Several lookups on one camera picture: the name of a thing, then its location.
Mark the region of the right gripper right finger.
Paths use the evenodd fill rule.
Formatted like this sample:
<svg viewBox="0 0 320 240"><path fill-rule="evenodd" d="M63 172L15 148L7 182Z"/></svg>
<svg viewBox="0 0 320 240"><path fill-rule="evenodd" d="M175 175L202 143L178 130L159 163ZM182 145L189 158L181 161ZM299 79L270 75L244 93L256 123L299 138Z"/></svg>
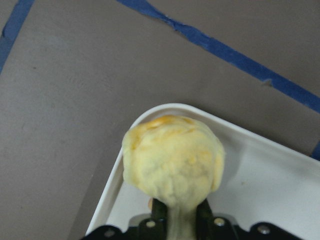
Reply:
<svg viewBox="0 0 320 240"><path fill-rule="evenodd" d="M196 208L195 231L197 240L213 239L213 213L207 199Z"/></svg>

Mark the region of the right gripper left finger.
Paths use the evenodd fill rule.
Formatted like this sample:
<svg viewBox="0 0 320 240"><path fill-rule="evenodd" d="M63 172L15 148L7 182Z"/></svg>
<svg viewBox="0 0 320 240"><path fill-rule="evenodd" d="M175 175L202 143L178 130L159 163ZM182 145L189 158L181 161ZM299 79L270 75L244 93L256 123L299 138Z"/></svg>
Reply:
<svg viewBox="0 0 320 240"><path fill-rule="evenodd" d="M152 232L155 240L166 240L168 237L168 209L161 201L151 198L149 200L151 209L148 229Z"/></svg>

